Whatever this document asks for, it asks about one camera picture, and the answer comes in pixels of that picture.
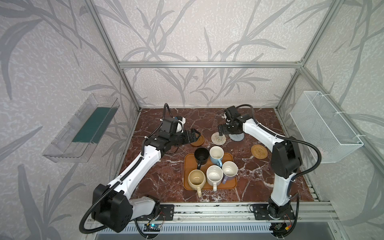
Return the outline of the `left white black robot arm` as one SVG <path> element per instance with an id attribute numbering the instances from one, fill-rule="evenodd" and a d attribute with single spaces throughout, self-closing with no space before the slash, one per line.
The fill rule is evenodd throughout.
<path id="1" fill-rule="evenodd" d="M 129 222 L 142 216 L 156 215 L 159 201 L 153 197 L 131 199 L 133 191 L 147 172 L 172 147 L 180 147 L 199 140 L 196 129 L 186 130 L 186 119 L 181 116 L 162 116 L 159 126 L 142 143 L 141 152 L 131 164 L 107 185 L 98 185 L 93 202 L 79 224 L 82 234 L 92 234 L 109 228 L 121 232 Z"/>

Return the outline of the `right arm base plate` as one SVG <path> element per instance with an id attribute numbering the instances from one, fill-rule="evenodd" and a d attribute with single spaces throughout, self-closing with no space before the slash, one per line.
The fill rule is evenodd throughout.
<path id="1" fill-rule="evenodd" d="M 277 208 L 271 207 L 269 204 L 252 204 L 249 209 L 254 215 L 255 220 L 293 221 L 296 219 L 295 211 L 291 205 L 288 205 L 287 208 Z"/>

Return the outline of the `black mug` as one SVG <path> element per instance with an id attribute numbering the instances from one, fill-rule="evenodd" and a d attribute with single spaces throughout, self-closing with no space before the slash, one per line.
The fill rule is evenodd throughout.
<path id="1" fill-rule="evenodd" d="M 206 148 L 198 148 L 194 152 L 194 157 L 197 163 L 197 169 L 200 170 L 208 162 L 209 150 Z"/>

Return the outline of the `beige yellow mug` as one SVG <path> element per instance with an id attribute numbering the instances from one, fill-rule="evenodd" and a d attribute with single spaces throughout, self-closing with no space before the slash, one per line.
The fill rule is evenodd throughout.
<path id="1" fill-rule="evenodd" d="M 202 197 L 202 190 L 206 181 L 206 175 L 201 170 L 193 170 L 189 173 L 188 184 L 193 190 L 197 191 L 199 198 Z"/>

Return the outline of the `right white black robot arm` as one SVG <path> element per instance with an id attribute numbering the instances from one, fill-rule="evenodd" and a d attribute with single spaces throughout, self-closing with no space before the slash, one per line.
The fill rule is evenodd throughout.
<path id="1" fill-rule="evenodd" d="M 248 104 L 231 106 L 225 109 L 226 122 L 218 125 L 219 135 L 248 134 L 272 152 L 271 167 L 275 174 L 274 188 L 269 198 L 268 214 L 278 220 L 285 216 L 291 207 L 291 186 L 296 178 L 314 171 L 322 161 L 320 150 L 313 144 L 277 134 L 256 120 L 254 112 L 251 115 L 241 115 L 239 108 L 253 107 Z M 316 163 L 309 169 L 298 173 L 303 164 L 299 144 L 313 149 L 317 155 Z"/>

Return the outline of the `light blue mug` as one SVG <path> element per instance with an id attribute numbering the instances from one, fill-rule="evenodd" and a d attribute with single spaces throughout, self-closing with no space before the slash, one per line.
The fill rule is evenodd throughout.
<path id="1" fill-rule="evenodd" d="M 221 168 L 223 166 L 224 150 L 219 146 L 214 146 L 210 148 L 209 153 L 211 162 Z"/>

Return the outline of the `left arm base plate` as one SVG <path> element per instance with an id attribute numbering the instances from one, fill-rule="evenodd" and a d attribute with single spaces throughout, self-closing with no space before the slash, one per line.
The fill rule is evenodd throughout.
<path id="1" fill-rule="evenodd" d="M 139 217 L 139 221 L 172 221 L 174 219 L 175 205 L 160 204 L 150 215 Z"/>

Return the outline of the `rattan wicker coaster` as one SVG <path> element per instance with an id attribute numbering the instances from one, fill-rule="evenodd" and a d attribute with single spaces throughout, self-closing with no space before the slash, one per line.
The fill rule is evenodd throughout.
<path id="1" fill-rule="evenodd" d="M 253 145 L 251 147 L 251 153 L 255 158 L 260 159 L 260 160 L 263 160 L 263 159 L 267 158 L 267 156 L 268 156 L 267 148 L 265 148 L 262 145 Z"/>

